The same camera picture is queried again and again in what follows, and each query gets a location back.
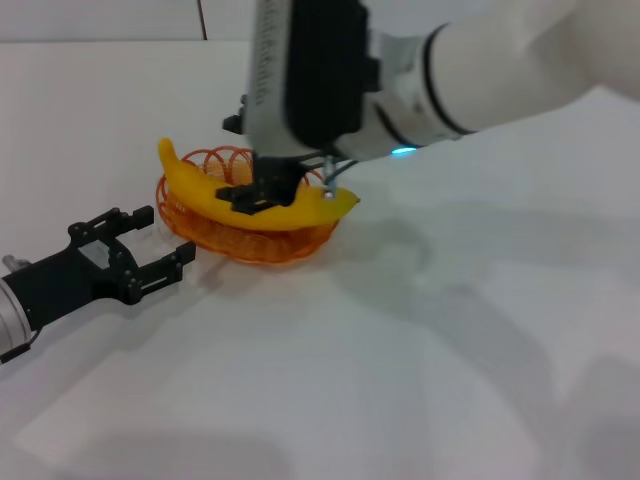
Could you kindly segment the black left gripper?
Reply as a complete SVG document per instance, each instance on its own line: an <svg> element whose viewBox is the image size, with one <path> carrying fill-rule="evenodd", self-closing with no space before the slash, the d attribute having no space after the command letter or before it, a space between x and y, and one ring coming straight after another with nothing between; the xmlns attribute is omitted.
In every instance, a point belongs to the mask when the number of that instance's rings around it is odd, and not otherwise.
<svg viewBox="0 0 640 480"><path fill-rule="evenodd" d="M68 228L70 244L62 251L8 274L4 282L17 298L29 325L43 328L100 299L135 305L143 297L183 279L195 260L196 244L187 242L142 267L131 252L112 240L154 223L154 209L131 214L113 208Z"/></svg>

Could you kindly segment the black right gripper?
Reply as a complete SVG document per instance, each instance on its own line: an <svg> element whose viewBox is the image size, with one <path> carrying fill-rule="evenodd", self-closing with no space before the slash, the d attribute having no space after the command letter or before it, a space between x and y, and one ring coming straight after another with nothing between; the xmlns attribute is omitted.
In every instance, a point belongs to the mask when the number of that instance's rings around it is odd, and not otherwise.
<svg viewBox="0 0 640 480"><path fill-rule="evenodd" d="M302 177L346 160L338 140L361 129L378 85L359 1L259 1L252 51L253 184L215 192L233 212L293 203Z"/></svg>

